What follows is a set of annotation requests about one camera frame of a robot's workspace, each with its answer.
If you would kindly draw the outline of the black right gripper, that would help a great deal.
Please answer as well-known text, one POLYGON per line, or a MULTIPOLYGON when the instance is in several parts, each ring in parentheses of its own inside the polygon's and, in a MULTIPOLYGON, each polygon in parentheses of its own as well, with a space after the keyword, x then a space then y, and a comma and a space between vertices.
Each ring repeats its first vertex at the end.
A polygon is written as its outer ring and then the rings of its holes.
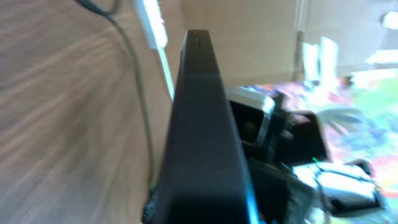
POLYGON ((304 223, 317 196, 293 168, 328 156, 316 116, 283 109, 282 94, 272 99, 275 108, 263 144, 253 147, 242 142, 259 221, 304 223))

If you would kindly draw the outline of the Samsung Galaxy smartphone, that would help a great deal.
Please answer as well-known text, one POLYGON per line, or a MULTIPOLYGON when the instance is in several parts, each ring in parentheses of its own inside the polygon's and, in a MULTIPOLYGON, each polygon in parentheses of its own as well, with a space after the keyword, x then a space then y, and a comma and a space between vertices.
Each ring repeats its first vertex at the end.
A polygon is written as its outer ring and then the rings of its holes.
POLYGON ((257 223, 248 165, 207 30, 188 30, 155 223, 257 223))

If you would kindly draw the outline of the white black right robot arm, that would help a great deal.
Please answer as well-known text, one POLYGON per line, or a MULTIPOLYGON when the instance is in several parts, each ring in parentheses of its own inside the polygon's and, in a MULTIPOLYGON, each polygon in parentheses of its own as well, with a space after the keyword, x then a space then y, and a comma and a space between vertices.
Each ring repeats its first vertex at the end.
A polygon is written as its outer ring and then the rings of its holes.
POLYGON ((320 115, 283 101, 255 93, 231 100, 261 222, 307 223, 315 209, 325 223, 384 210, 369 162, 330 162, 320 115))

